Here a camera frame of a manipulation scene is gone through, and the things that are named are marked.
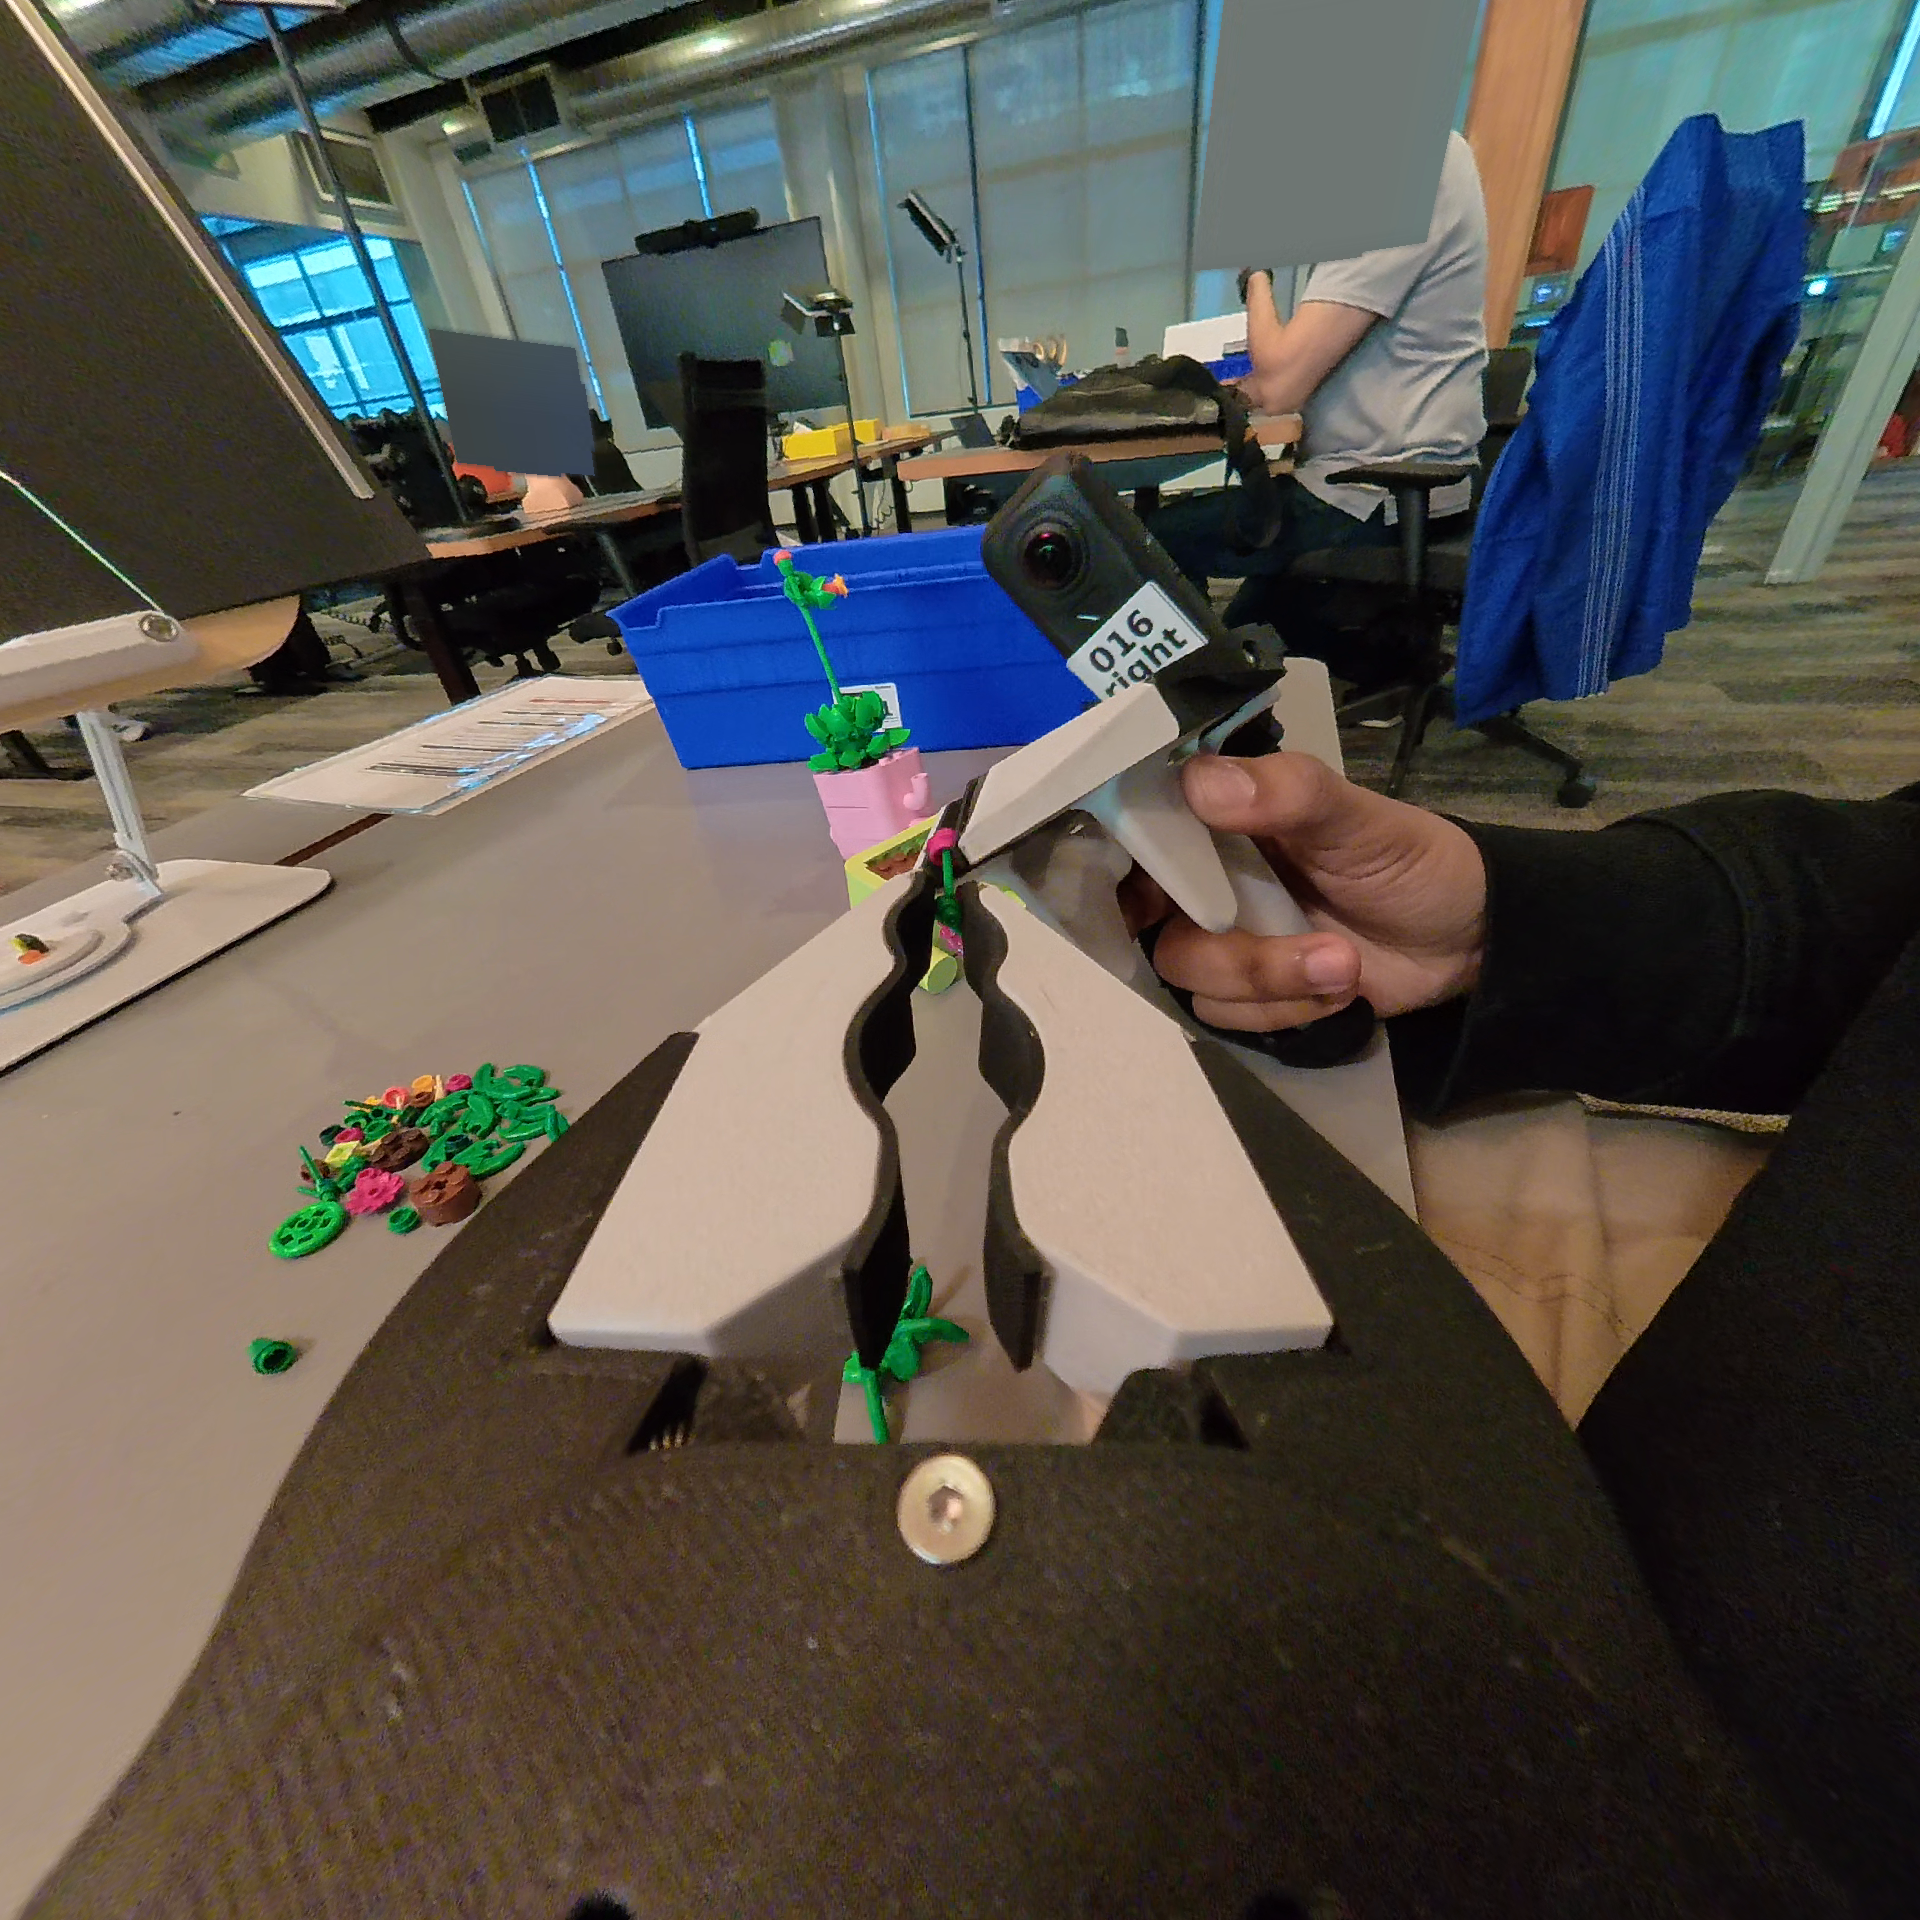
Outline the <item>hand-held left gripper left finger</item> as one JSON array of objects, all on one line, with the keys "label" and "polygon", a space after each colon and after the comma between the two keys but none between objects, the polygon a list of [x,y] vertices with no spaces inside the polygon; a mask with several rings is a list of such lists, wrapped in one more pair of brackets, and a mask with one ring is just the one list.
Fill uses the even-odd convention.
[{"label": "hand-held left gripper left finger", "polygon": [[891,878],[698,1024],[551,1334],[808,1381],[895,1331],[912,1233],[884,1098],[915,1055],[927,871]]}]

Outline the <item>green toy leaf cluster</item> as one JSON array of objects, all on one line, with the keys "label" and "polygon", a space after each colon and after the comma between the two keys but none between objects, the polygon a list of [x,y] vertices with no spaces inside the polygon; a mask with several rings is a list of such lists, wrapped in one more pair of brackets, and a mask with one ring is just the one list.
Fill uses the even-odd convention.
[{"label": "green toy leaf cluster", "polygon": [[927,1271],[927,1264],[912,1264],[907,1298],[899,1298],[895,1326],[884,1344],[884,1358],[860,1362],[860,1354],[854,1350],[843,1362],[843,1382],[857,1382],[857,1395],[860,1395],[873,1444],[891,1444],[885,1382],[912,1382],[927,1362],[932,1341],[968,1344],[968,1331],[932,1312],[932,1271]]}]

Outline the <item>person's right forearm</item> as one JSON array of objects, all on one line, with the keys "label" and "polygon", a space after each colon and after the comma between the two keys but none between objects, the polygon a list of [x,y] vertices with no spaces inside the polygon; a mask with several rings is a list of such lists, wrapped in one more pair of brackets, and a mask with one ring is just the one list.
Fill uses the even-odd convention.
[{"label": "person's right forearm", "polygon": [[1496,1093],[1915,1125],[1920,795],[1717,795],[1591,834],[1465,824],[1476,991],[1388,1024],[1443,1114]]}]

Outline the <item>black bag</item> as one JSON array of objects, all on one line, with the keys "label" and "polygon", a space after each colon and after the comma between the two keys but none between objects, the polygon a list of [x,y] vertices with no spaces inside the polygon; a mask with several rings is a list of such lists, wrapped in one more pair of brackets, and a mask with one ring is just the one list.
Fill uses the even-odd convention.
[{"label": "black bag", "polygon": [[1103,365],[1061,379],[1000,429],[1008,448],[1103,444],[1138,432],[1217,432],[1240,448],[1253,410],[1239,387],[1225,387],[1194,355],[1143,355],[1137,365]]}]

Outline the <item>pink toy pot with plant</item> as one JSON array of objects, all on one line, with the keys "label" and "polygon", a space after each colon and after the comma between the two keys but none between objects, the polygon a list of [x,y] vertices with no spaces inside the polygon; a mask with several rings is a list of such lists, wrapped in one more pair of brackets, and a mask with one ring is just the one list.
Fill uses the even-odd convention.
[{"label": "pink toy pot with plant", "polygon": [[768,566],[780,571],[780,590],[798,611],[827,675],[827,703],[802,713],[802,731],[812,741],[808,772],[832,850],[854,858],[927,817],[932,780],[885,697],[877,685],[846,685],[821,650],[812,616],[843,603],[846,579],[798,571],[786,547],[768,550]]}]

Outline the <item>lime toy brick pot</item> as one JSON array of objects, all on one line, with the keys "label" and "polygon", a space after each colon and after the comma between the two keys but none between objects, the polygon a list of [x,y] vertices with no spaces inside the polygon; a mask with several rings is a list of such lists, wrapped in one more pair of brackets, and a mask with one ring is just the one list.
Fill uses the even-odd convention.
[{"label": "lime toy brick pot", "polygon": [[[899,834],[891,834],[891,837],[884,837],[884,841],[854,851],[854,858],[843,864],[843,868],[846,868],[846,907],[860,907],[860,902],[868,902],[873,893],[884,893],[891,878],[915,871],[932,830],[959,830],[959,803],[947,803],[937,817],[921,817],[921,824],[912,824],[912,830],[899,830]],[[927,967],[927,974],[921,974],[915,991],[921,991],[921,992],[940,992],[940,991],[949,991],[959,974],[965,974],[965,948],[959,948],[959,956],[947,948],[947,943],[937,942],[937,920],[932,920],[932,967]]]}]

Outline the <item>pile of small toy pieces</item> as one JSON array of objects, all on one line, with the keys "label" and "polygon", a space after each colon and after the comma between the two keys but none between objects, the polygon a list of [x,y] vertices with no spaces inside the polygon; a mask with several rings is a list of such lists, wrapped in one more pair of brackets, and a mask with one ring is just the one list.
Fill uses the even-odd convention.
[{"label": "pile of small toy pieces", "polygon": [[408,1189],[424,1170],[458,1158],[488,1182],[519,1153],[570,1130],[566,1098],[546,1068],[419,1072],[372,1098],[339,1099],[339,1114],[304,1143],[304,1205],[266,1233],[276,1264],[326,1253],[356,1221],[396,1238],[419,1233]]}]

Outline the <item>blue plastic bin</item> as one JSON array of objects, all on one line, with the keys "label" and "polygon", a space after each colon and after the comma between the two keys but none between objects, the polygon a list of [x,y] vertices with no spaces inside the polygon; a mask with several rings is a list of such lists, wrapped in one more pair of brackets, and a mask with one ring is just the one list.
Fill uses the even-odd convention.
[{"label": "blue plastic bin", "polygon": [[[981,525],[793,547],[846,594],[819,616],[832,675],[877,685],[915,751],[991,751],[1058,731],[1092,692],[982,573]],[[687,772],[812,753],[802,714],[827,675],[773,557],[718,557],[613,611]]]}]

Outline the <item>studio light stand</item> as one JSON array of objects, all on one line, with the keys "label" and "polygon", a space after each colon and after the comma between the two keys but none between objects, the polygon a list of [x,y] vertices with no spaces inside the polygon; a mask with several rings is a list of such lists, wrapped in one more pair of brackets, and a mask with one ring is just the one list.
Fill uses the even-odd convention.
[{"label": "studio light stand", "polygon": [[959,299],[959,355],[965,355],[965,387],[968,387],[968,410],[981,416],[981,365],[975,365],[975,332],[968,332],[968,278],[965,278],[965,240],[954,222],[947,222],[921,192],[899,194],[899,215],[915,222],[915,233],[954,270],[954,299]]}]

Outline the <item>beige quilted cloth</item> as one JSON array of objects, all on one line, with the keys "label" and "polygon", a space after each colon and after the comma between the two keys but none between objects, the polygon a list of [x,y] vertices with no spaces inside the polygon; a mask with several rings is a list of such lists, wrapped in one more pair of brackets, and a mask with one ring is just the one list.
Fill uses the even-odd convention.
[{"label": "beige quilted cloth", "polygon": [[1407,1120],[1407,1163],[1429,1238],[1578,1422],[1785,1130],[1785,1114],[1496,1098]]}]

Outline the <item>black television screen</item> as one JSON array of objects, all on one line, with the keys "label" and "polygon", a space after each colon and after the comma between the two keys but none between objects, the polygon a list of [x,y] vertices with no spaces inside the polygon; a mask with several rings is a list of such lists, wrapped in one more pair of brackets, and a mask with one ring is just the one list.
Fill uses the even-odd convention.
[{"label": "black television screen", "polygon": [[613,328],[647,429],[684,424],[684,355],[763,359],[768,416],[843,410],[837,348],[787,332],[780,300],[827,289],[819,221],[768,222],[684,254],[622,254],[602,270]]}]

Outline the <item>laminated paper sheet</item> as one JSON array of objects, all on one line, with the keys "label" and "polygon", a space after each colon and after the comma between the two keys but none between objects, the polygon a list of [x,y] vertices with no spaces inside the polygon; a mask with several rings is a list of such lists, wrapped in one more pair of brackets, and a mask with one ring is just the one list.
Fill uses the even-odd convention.
[{"label": "laminated paper sheet", "polygon": [[443,815],[471,795],[566,753],[595,731],[651,713],[637,675],[525,675],[463,705],[313,759],[249,790],[272,803],[329,803],[361,815]]}]

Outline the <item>blue cloth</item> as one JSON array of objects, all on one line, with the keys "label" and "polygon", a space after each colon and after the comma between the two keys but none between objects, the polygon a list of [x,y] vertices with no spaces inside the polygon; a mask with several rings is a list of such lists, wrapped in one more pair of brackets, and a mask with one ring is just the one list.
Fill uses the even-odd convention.
[{"label": "blue cloth", "polygon": [[1599,697],[1689,625],[1805,300],[1805,120],[1684,119],[1535,352],[1470,536],[1457,720]]}]

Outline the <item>white monitor stand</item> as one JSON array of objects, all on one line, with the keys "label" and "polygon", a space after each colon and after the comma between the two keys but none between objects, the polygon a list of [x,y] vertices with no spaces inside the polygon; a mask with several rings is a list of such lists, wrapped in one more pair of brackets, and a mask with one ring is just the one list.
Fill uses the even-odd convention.
[{"label": "white monitor stand", "polygon": [[[5,920],[0,1068],[31,1062],[329,889],[323,868],[154,858],[123,741],[105,727],[105,705],[123,697],[204,681],[222,668],[266,660],[288,640],[295,611],[295,601],[266,601],[185,625],[154,611],[129,611],[5,640],[5,731],[78,714],[116,851],[104,882]],[[50,960],[12,967],[12,929],[50,942]]]}]

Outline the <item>wooden pillar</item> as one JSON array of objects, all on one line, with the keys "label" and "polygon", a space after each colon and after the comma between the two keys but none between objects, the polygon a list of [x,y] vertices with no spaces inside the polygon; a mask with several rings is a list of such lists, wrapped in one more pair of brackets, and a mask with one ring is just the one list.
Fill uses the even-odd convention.
[{"label": "wooden pillar", "polygon": [[1582,39],[1582,0],[1490,0],[1465,98],[1488,194],[1488,348],[1512,340],[1529,233]]}]

